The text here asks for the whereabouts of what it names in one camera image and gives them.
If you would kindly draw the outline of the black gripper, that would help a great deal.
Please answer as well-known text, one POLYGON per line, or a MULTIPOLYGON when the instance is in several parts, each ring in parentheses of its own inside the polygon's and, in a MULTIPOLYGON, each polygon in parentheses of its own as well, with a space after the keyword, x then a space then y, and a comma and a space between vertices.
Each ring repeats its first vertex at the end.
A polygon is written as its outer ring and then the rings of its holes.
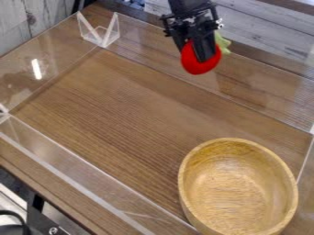
POLYGON ((192 39, 192 49, 198 62, 216 53, 215 30, 223 27, 212 0, 168 0, 170 12, 160 16, 166 37, 172 37, 177 50, 192 39))

